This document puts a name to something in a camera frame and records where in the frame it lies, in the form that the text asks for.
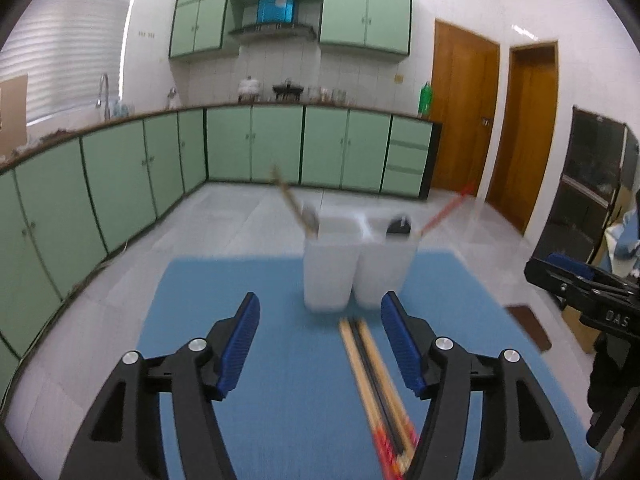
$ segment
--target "blue box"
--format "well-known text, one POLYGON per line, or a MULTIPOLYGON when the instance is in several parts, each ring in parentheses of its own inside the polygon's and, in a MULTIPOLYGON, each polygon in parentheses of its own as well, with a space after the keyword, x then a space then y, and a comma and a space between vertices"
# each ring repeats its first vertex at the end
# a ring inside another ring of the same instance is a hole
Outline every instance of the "blue box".
POLYGON ((258 0, 257 23, 293 22, 295 0, 258 0))

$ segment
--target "brown door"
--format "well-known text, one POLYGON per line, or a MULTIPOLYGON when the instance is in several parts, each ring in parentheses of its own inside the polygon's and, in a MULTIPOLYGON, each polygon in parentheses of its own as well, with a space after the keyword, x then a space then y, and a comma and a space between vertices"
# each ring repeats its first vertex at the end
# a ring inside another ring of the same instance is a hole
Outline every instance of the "brown door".
POLYGON ((557 47, 511 49, 504 124, 487 201, 521 232, 536 205, 554 134, 557 47))
POLYGON ((433 187, 478 192, 494 124, 500 46, 436 20, 433 105, 430 119, 442 123, 433 187))

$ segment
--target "green bottle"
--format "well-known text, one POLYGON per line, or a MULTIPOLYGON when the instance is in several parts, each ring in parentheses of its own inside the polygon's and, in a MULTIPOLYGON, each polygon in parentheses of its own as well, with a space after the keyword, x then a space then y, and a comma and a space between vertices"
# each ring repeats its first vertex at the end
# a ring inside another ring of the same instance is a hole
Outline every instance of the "green bottle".
POLYGON ((431 89, 430 82, 427 81, 427 84, 422 87, 422 90, 420 90, 420 102, 418 104, 418 113, 423 116, 429 115, 432 101, 433 101, 433 89, 431 89))

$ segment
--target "window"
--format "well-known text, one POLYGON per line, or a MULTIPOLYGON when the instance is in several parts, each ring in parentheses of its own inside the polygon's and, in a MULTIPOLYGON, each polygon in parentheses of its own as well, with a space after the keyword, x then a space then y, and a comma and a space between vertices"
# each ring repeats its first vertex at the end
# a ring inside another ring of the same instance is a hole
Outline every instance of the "window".
POLYGON ((28 74, 27 122, 95 101, 100 75, 121 88, 133 0, 33 0, 0 52, 0 80, 28 74))

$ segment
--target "brown mat on floor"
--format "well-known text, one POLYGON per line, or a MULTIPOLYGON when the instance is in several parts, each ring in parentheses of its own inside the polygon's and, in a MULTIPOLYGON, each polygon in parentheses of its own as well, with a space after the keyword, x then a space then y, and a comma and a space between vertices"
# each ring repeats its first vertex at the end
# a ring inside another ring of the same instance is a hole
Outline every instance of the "brown mat on floor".
POLYGON ((548 335, 546 335, 545 329, 542 328, 538 318, 530 309, 529 305, 507 305, 505 306, 511 317, 522 327, 522 329, 529 335, 536 346, 540 349, 540 352, 546 352, 551 348, 551 341, 548 335))

